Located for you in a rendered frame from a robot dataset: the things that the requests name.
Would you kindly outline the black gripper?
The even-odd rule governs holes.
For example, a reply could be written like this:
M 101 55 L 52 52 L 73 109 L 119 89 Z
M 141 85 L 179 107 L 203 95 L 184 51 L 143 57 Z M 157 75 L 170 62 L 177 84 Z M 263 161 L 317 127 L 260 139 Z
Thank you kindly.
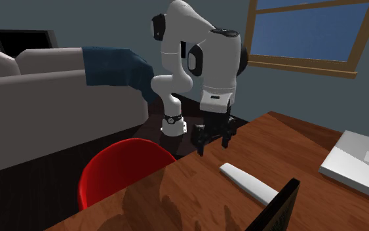
M 237 134 L 236 119 L 230 115 L 230 102 L 224 113 L 204 112 L 204 125 L 194 124 L 191 131 L 191 143 L 200 156 L 204 154 L 204 146 L 210 140 L 209 135 L 222 135 L 222 147 L 228 148 L 231 137 Z

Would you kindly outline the dark robot stand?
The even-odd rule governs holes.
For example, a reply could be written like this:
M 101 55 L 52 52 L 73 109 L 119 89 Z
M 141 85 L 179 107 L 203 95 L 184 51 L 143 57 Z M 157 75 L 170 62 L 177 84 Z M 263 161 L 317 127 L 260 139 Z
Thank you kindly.
M 169 151 L 176 159 L 186 156 L 196 150 L 192 145 L 191 131 L 194 124 L 203 124 L 203 112 L 199 109 L 199 103 L 184 96 L 173 94 L 182 103 L 184 121 L 187 122 L 187 133 L 182 136 L 169 137 L 160 131 L 164 116 L 163 102 L 160 98 L 148 105 L 149 117 L 146 122 L 138 127 L 133 137 L 144 138 L 156 142 L 159 146 Z

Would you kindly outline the white remote control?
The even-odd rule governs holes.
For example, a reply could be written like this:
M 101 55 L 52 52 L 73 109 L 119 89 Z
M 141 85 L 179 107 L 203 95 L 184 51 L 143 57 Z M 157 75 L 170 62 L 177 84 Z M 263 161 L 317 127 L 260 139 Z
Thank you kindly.
M 230 163 L 224 163 L 220 166 L 220 171 L 264 205 L 268 205 L 278 194 L 272 187 Z

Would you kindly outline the brown wooden table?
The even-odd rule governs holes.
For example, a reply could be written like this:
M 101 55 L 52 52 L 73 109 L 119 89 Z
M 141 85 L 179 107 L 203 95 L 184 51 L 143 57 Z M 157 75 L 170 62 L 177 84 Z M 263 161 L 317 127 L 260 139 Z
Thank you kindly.
M 244 231 L 263 205 L 220 172 L 230 163 L 275 190 L 300 188 L 288 231 L 369 231 L 369 196 L 319 167 L 340 133 L 276 112 L 240 127 L 47 231 Z

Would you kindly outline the red chair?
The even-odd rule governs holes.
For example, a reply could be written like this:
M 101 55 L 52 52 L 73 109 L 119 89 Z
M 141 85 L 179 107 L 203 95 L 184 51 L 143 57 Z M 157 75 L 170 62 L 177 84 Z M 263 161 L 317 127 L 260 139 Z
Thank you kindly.
M 77 188 L 82 211 L 174 163 L 173 155 L 143 138 L 116 142 L 96 154 L 83 169 Z

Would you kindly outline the dark blue blanket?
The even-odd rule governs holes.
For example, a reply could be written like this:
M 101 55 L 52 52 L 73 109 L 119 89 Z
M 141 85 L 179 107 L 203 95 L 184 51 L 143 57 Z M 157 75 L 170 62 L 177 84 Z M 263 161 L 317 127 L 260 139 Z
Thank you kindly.
M 139 90 L 148 103 L 158 95 L 151 88 L 153 67 L 127 48 L 83 47 L 88 86 L 129 86 Z

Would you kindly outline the wooden framed window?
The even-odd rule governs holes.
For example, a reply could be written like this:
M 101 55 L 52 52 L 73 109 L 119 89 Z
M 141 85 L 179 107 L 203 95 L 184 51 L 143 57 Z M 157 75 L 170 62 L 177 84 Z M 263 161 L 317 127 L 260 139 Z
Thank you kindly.
M 369 38 L 369 0 L 249 0 L 249 65 L 354 79 Z

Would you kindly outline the silver closed laptop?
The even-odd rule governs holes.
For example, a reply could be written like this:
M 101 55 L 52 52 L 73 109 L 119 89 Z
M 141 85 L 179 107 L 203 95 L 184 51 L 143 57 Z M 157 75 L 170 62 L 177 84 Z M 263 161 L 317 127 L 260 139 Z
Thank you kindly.
M 369 136 L 345 131 L 319 173 L 369 196 Z

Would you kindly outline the grey sofa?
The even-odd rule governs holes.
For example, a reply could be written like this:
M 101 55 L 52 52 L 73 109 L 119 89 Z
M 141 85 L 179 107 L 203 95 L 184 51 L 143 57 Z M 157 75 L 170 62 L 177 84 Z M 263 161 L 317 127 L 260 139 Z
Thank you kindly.
M 0 52 L 0 170 L 143 124 L 130 86 L 89 86 L 82 48 Z

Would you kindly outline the grey framed black screen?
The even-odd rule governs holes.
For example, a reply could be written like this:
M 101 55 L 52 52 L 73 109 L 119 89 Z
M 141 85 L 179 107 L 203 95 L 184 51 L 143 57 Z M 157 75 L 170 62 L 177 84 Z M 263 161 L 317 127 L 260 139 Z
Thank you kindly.
M 0 30 L 0 52 L 16 58 L 26 49 L 58 48 L 53 30 Z

